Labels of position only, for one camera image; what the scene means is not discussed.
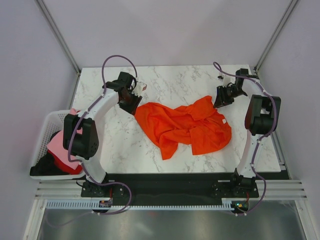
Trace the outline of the orange t-shirt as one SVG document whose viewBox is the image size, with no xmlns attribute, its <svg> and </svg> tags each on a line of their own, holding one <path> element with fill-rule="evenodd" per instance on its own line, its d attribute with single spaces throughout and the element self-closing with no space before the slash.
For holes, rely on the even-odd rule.
<svg viewBox="0 0 320 240">
<path fill-rule="evenodd" d="M 194 156 L 217 152 L 229 144 L 232 128 L 212 103 L 210 95 L 175 109 L 156 102 L 139 106 L 134 115 L 163 160 L 169 160 L 179 144 L 190 145 Z"/>
</svg>

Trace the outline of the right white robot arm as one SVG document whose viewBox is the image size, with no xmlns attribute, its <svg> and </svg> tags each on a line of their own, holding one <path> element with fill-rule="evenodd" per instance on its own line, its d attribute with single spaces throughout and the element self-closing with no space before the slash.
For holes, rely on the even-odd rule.
<svg viewBox="0 0 320 240">
<path fill-rule="evenodd" d="M 255 186 L 258 177 L 255 163 L 258 162 L 260 146 L 277 128 L 281 98 L 268 93 L 260 80 L 250 75 L 246 68 L 230 74 L 223 71 L 217 62 L 214 62 L 213 66 L 219 71 L 218 78 L 222 80 L 222 85 L 216 88 L 215 108 L 229 106 L 239 96 L 246 96 L 250 100 L 244 119 L 246 143 L 240 163 L 229 184 L 230 193 L 240 197 L 247 189 L 252 190 Z"/>
</svg>

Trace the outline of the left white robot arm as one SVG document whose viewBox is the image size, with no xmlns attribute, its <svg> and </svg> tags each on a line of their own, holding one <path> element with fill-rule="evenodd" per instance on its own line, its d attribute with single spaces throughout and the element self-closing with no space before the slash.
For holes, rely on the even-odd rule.
<svg viewBox="0 0 320 240">
<path fill-rule="evenodd" d="M 62 145 L 67 150 L 67 160 L 81 165 L 86 179 L 93 183 L 92 191 L 99 197 L 110 191 L 109 183 L 104 181 L 107 173 L 100 163 L 104 117 L 116 105 L 134 115 L 146 89 L 145 83 L 121 71 L 116 80 L 103 81 L 101 91 L 89 107 L 64 118 Z"/>
</svg>

